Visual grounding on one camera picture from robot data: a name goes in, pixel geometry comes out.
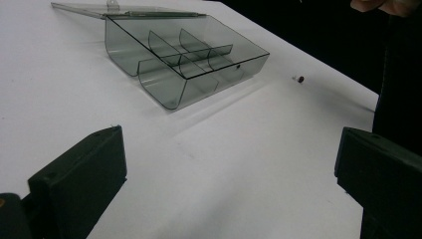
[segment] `transparent lid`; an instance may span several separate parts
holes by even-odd
[[[165,17],[198,17],[204,16],[196,12],[186,12],[163,7],[152,6],[119,6],[116,0],[107,0],[106,4],[84,4],[84,3],[54,3],[54,8],[63,9],[82,15],[105,19],[106,16],[130,18],[165,18]]]

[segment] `white table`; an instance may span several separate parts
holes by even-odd
[[[334,163],[344,126],[371,130],[377,94],[222,3],[118,0],[207,13],[271,53],[254,78],[171,113],[110,60],[103,20],[50,2],[1,3],[0,192],[23,198],[31,175],[120,124],[128,181],[90,239],[359,238]]]

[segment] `plastic organizer box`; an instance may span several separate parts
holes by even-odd
[[[110,58],[166,109],[198,102],[259,73],[270,53],[212,16],[159,7],[52,3],[105,20]]]

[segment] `finger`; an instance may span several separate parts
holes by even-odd
[[[367,12],[380,7],[386,0],[352,0],[350,7],[359,11]]]
[[[408,17],[414,10],[421,4],[419,0],[410,1],[393,1],[387,0],[382,6],[379,7],[381,11],[384,11],[390,15]]]

